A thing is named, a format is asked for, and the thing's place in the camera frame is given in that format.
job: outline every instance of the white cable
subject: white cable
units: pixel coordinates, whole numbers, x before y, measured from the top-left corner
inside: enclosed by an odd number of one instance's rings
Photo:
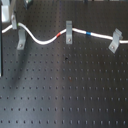
[[[5,33],[5,32],[7,32],[10,29],[12,29],[12,25],[9,25],[7,28],[5,28],[4,30],[2,30],[2,33]]]
[[[41,45],[49,44],[49,43],[53,42],[53,41],[57,38],[57,36],[55,36],[55,37],[53,37],[52,39],[50,39],[50,40],[48,40],[48,41],[40,41],[40,40],[37,40],[37,39],[33,36],[33,34],[30,32],[30,30],[29,30],[25,25],[23,25],[22,23],[18,23],[18,26],[23,27],[23,28],[28,32],[28,34],[32,37],[32,39],[33,39],[36,43],[41,44]],[[2,30],[2,33],[5,33],[5,32],[7,32],[7,31],[10,30],[10,29],[12,29],[12,25],[10,25],[10,26],[8,26],[6,29]],[[76,29],[76,28],[72,28],[72,30],[73,30],[74,32],[78,32],[78,33],[81,33],[81,34],[87,34],[87,32],[84,31],[84,30],[79,30],[79,29]],[[62,31],[60,32],[60,34],[63,34],[63,33],[65,33],[65,32],[66,32],[66,29],[62,30]],[[113,37],[107,36],[107,35],[101,35],[101,34],[96,34],[96,33],[90,33],[90,35],[91,35],[91,36],[94,36],[94,37],[99,37],[99,38],[104,38],[104,39],[113,40]],[[128,44],[128,40],[120,40],[120,43],[121,43],[121,44]]]
[[[23,25],[22,23],[18,23],[18,26],[23,27],[23,28],[28,32],[28,34],[32,37],[32,39],[33,39],[36,43],[41,44],[41,45],[49,44],[49,43],[53,42],[53,41],[57,38],[57,37],[55,36],[55,37],[53,37],[52,39],[50,39],[50,40],[48,40],[48,41],[40,41],[40,40],[37,40],[37,39],[33,36],[33,34],[29,31],[29,29],[28,29],[25,25]]]
[[[74,32],[78,32],[78,33],[81,33],[81,34],[86,34],[86,31],[83,31],[83,30],[79,30],[79,29],[76,29],[76,28],[73,28],[72,30]]]
[[[128,40],[120,40],[121,44],[128,44]]]
[[[99,37],[99,38],[104,38],[104,39],[109,39],[109,40],[113,39],[113,37],[111,37],[111,36],[96,34],[96,33],[92,33],[92,32],[91,32],[91,36],[95,36],[95,37]]]
[[[63,33],[65,33],[65,32],[66,32],[66,29],[62,30],[62,31],[60,32],[60,34],[63,34]]]

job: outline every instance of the cable holder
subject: cable holder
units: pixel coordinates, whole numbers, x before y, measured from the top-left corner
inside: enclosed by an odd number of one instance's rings
[[[119,47],[120,44],[120,40],[123,39],[122,36],[122,32],[119,31],[117,28],[115,29],[114,33],[113,33],[113,41],[111,42],[111,44],[109,45],[109,49],[115,53],[117,48]]]
[[[26,43],[26,31],[23,28],[19,29],[19,42],[17,46],[17,50],[24,50],[25,43]]]
[[[72,21],[66,21],[66,44],[72,44]]]

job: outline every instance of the metal clamp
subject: metal clamp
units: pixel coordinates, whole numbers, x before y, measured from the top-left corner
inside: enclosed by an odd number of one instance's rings
[[[123,39],[122,32],[118,29],[115,29],[115,32],[113,33],[113,41],[109,45],[109,49],[115,53],[117,48],[119,47],[119,40]]]
[[[23,28],[19,30],[19,43],[17,46],[17,50],[24,50],[26,43],[26,32]]]
[[[66,21],[66,44],[72,44],[72,21]]]

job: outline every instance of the black perforated surface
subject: black perforated surface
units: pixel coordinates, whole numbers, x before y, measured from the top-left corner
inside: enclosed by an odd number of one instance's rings
[[[47,40],[72,20],[79,29],[128,39],[125,2],[41,2],[28,11],[18,1],[18,21]],[[3,34],[0,128],[127,128],[128,45],[116,54],[111,41],[73,33],[41,46],[30,36],[17,51],[17,31]]]

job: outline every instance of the white cable clip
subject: white cable clip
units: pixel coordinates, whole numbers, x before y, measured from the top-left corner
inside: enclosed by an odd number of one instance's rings
[[[115,53],[117,48],[119,47],[119,41],[123,39],[122,36],[122,32],[119,31],[117,28],[115,29],[114,33],[113,33],[113,41],[111,42],[111,44],[109,45],[109,49]]]

